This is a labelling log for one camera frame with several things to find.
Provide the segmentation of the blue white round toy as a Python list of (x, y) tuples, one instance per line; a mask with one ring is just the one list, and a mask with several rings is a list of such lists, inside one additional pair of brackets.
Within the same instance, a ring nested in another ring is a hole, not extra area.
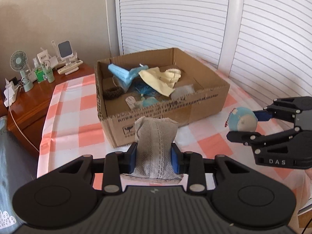
[(257, 125), (256, 115), (245, 107), (234, 108), (225, 122), (225, 127), (234, 132), (255, 132)]

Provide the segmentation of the brown hair scrunchie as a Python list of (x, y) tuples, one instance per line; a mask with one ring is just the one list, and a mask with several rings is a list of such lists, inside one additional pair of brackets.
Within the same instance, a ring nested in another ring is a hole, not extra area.
[(104, 100), (113, 100), (120, 97), (122, 94), (124, 94), (122, 87), (111, 87), (103, 91), (103, 98)]

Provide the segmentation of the blue tassel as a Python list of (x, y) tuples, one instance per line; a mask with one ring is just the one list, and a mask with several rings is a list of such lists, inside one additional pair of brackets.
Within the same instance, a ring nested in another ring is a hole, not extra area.
[(144, 81), (135, 81), (132, 83), (132, 86), (142, 97), (143, 96), (155, 97), (159, 94), (156, 90), (147, 85)]

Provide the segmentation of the yellow cleaning cloth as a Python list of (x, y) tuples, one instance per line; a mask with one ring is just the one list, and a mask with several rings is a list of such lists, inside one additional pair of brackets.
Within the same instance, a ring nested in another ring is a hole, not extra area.
[(169, 97), (174, 92), (175, 83), (181, 75), (170, 72), (161, 72), (159, 67), (142, 70), (139, 72), (141, 79), (159, 94)]

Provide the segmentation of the blue face mask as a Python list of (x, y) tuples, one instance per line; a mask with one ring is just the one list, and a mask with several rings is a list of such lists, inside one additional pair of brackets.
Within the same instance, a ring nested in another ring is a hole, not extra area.
[(131, 70), (126, 70), (121, 66), (117, 66), (113, 63), (108, 65), (108, 70), (117, 79), (118, 85), (127, 92), (131, 86), (132, 81), (139, 76), (139, 72), (142, 70), (147, 70), (149, 67), (147, 65), (139, 64), (138, 67)]

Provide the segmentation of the cream knitted scrunchie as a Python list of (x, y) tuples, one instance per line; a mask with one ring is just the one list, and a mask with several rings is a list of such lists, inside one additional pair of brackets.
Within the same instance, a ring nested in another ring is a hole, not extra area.
[(167, 69), (166, 72), (181, 75), (181, 71), (179, 69), (176, 69), (176, 68)]

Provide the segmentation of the brown cardboard box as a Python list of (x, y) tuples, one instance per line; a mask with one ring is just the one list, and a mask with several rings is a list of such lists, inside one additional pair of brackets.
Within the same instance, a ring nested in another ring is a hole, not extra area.
[[(159, 96), (153, 106), (130, 110), (126, 98), (135, 96), (135, 92), (113, 100), (103, 98), (103, 92), (114, 86), (113, 75), (108, 70), (111, 63), (127, 70), (139, 64), (158, 67), (162, 72), (176, 68), (181, 71), (176, 87), (192, 85), (195, 91), (177, 100)], [(219, 113), (230, 88), (213, 69), (178, 48), (149, 50), (98, 61), (95, 78), (98, 118), (105, 138), (113, 148), (134, 142), (134, 123), (142, 116), (170, 118), (184, 126)]]

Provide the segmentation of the pink checkered bed sheet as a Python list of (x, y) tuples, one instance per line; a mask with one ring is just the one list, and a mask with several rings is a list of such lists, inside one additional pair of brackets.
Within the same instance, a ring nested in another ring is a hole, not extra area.
[[(297, 209), (311, 197), (311, 180), (304, 170), (256, 165), (252, 149), (232, 143), (225, 122), (236, 107), (259, 110), (260, 105), (214, 66), (189, 54), (216, 72), (230, 88), (222, 110), (188, 125), (179, 126), (175, 143), (183, 152), (192, 151), (206, 159), (226, 155), (289, 187), (295, 193)], [(105, 138), (97, 112), (95, 72), (56, 85), (43, 127), (38, 176), (82, 156), (96, 159), (114, 151), (126, 151), (131, 143), (113, 148)]]

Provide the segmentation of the white louvered closet doors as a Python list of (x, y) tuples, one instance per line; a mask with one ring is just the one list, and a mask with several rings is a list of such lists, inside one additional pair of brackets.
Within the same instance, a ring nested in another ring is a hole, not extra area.
[(311, 95), (311, 0), (115, 0), (121, 54), (180, 48), (262, 106)]

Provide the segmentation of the wooden nightstand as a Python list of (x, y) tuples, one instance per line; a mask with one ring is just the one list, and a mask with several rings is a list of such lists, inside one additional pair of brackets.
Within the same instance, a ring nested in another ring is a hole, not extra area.
[(78, 71), (69, 75), (59, 75), (54, 71), (54, 82), (36, 82), (30, 91), (21, 90), (17, 94), (7, 116), (7, 129), (28, 153), (35, 158), (39, 157), (43, 126), (55, 86), (93, 73), (94, 68), (85, 63), (79, 66)]

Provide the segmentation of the white remote control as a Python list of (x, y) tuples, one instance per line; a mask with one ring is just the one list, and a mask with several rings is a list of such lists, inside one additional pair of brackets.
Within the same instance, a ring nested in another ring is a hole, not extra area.
[(79, 66), (83, 64), (83, 61), (82, 60), (77, 60), (75, 62), (72, 62), (68, 65), (65, 65), (63, 66), (62, 68), (58, 69), (58, 74), (62, 75), (62, 74), (65, 74), (65, 75), (69, 75), (73, 72), (76, 72), (79, 70)]

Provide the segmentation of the green bottle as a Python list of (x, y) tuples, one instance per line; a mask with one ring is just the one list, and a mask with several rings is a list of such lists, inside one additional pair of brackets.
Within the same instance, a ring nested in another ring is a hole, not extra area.
[(38, 83), (45, 81), (44, 72), (36, 58), (33, 58), (34, 72)]

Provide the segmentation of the white power strip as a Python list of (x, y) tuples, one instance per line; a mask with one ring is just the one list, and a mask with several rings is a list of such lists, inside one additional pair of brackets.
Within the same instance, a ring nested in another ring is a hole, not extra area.
[(5, 79), (5, 82), (6, 85), (4, 89), (4, 105), (5, 107), (9, 107), (16, 101), (17, 94), (23, 88), (23, 83), (21, 80), (14, 82), (14, 80), (8, 81), (7, 79)]

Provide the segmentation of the mint green desk fan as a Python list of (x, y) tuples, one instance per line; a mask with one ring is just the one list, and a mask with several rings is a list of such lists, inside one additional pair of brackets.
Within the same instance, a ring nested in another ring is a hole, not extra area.
[(21, 74), (21, 81), (25, 92), (33, 88), (32, 81), (27, 74), (28, 57), (22, 50), (15, 51), (10, 57), (10, 67)]

